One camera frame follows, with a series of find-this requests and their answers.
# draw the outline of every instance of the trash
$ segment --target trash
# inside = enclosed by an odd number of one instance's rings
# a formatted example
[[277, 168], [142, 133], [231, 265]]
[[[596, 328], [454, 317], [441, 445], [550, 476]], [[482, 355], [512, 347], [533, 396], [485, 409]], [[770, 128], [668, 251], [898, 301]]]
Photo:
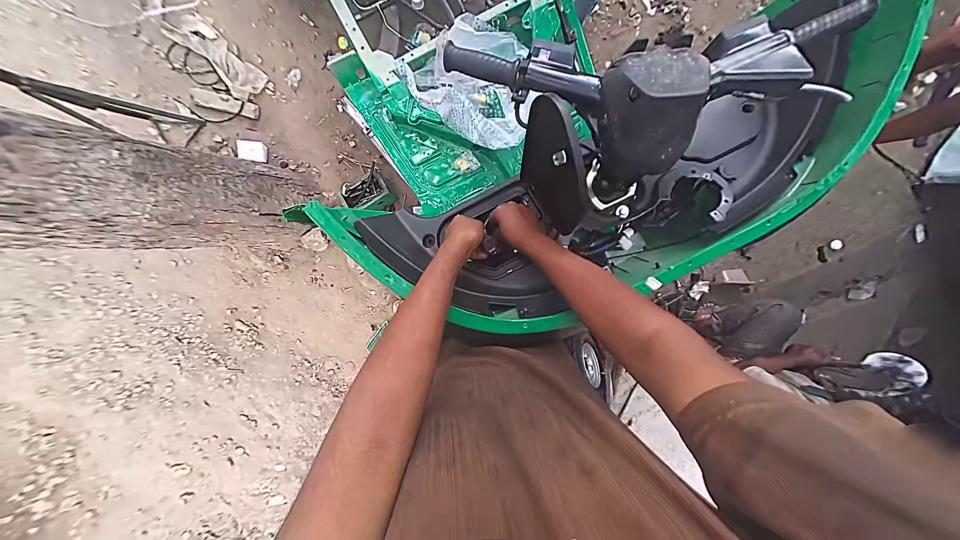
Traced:
[[739, 268], [723, 270], [720, 276], [713, 280], [717, 285], [753, 285], [756, 282], [747, 277], [747, 273]]
[[206, 88], [190, 88], [190, 99], [194, 104], [207, 109], [219, 110], [220, 112], [229, 112], [236, 114], [240, 110], [239, 116], [249, 118], [250, 120], [260, 119], [260, 106], [249, 101], [241, 102], [220, 92], [208, 90]]
[[237, 139], [237, 158], [241, 160], [267, 162], [267, 145], [259, 140]]
[[287, 73], [287, 84], [290, 85], [290, 88], [296, 90], [297, 87], [300, 86], [300, 79], [302, 79], [302, 77], [303, 75], [300, 73], [300, 69], [294, 67]]
[[229, 88], [230, 95], [241, 101], [260, 93], [267, 84], [267, 74], [231, 53], [227, 40], [195, 10], [164, 15], [160, 21], [160, 31], [179, 45], [209, 60]]
[[687, 293], [693, 300], [700, 300], [705, 294], [710, 292], [710, 282], [696, 282], [690, 287]]
[[876, 286], [880, 283], [879, 278], [873, 278], [865, 282], [854, 280], [847, 289], [847, 300], [869, 300], [876, 296]]
[[663, 282], [653, 276], [647, 278], [647, 281], [643, 282], [643, 284], [645, 284], [651, 291], [655, 291], [663, 286]]
[[460, 173], [468, 173], [479, 169], [480, 161], [470, 150], [466, 150], [450, 164], [450, 168]]
[[922, 244], [926, 240], [926, 226], [923, 223], [918, 223], [913, 227], [913, 239], [918, 244]]
[[[496, 28], [467, 12], [456, 18], [453, 28], [437, 36], [435, 57], [416, 73], [407, 62], [395, 62], [397, 76], [417, 102], [439, 114], [448, 128], [484, 148], [499, 150], [517, 146], [526, 130], [516, 122], [512, 92], [503, 85], [445, 71], [443, 54], [448, 41], [506, 61], [526, 58], [527, 48], [513, 34], [497, 32]], [[471, 99], [477, 94], [485, 96], [482, 103]], [[532, 92], [520, 107], [521, 117], [529, 112], [536, 95]]]
[[300, 245], [308, 250], [319, 253], [326, 251], [326, 248], [330, 247], [330, 239], [317, 227], [307, 231], [300, 237]]

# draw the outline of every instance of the white debris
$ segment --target white debris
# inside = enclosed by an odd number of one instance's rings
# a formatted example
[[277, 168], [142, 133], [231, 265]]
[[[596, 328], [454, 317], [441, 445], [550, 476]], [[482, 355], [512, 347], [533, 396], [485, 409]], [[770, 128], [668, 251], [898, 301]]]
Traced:
[[267, 499], [267, 506], [283, 506], [287, 504], [287, 498], [282, 495], [273, 495], [270, 499]]
[[876, 295], [879, 280], [874, 278], [865, 282], [855, 282], [847, 289], [847, 300], [869, 300]]
[[657, 278], [654, 278], [653, 276], [650, 276], [649, 278], [647, 278], [647, 281], [644, 282], [643, 284], [647, 285], [647, 288], [650, 289], [651, 291], [655, 291], [663, 286], [663, 282], [661, 282]]
[[326, 248], [330, 247], [330, 239], [327, 238], [326, 234], [318, 227], [307, 231], [301, 236], [300, 245], [311, 251], [323, 252], [326, 251]]
[[303, 78], [303, 74], [300, 72], [298, 67], [292, 68], [287, 73], [287, 84], [290, 85], [290, 88], [296, 90], [300, 86], [300, 80]]
[[241, 160], [267, 162], [267, 145], [259, 140], [237, 139], [237, 158]]
[[916, 240], [918, 244], [921, 244], [926, 240], [926, 226], [924, 226], [923, 223], [918, 223], [914, 226], [913, 239]]

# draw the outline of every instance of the hand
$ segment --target hand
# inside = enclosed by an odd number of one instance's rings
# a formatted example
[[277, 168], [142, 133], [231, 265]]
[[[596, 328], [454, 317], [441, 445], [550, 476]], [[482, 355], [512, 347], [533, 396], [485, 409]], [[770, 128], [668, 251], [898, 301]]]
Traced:
[[493, 219], [503, 239], [519, 250], [535, 238], [546, 237], [534, 211], [520, 203], [510, 202], [496, 207]]
[[454, 216], [453, 221], [446, 226], [444, 243], [440, 249], [455, 250], [464, 261], [468, 258], [487, 258], [487, 252], [480, 248], [484, 234], [483, 223], [465, 215]]
[[837, 358], [828, 355], [823, 350], [812, 345], [793, 343], [783, 352], [784, 356], [794, 358], [798, 369], [815, 369], [822, 365], [836, 361]]

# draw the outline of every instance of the handlebar switch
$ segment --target handlebar switch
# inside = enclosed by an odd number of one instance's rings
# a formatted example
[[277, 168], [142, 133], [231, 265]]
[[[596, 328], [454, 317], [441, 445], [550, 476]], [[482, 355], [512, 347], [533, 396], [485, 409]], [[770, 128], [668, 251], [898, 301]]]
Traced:
[[557, 43], [547, 41], [546, 39], [534, 39], [530, 47], [530, 61], [544, 63], [560, 69], [575, 69], [574, 61], [577, 58], [577, 51], [573, 45], [566, 43]]

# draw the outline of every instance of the wheel rim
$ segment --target wheel rim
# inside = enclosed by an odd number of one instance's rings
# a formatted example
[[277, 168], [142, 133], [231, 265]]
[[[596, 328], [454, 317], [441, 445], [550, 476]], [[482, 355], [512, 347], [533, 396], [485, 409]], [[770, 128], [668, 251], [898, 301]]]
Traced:
[[601, 382], [600, 359], [597, 357], [596, 350], [589, 343], [584, 343], [580, 348], [580, 367], [583, 369], [584, 376], [590, 386], [599, 388]]

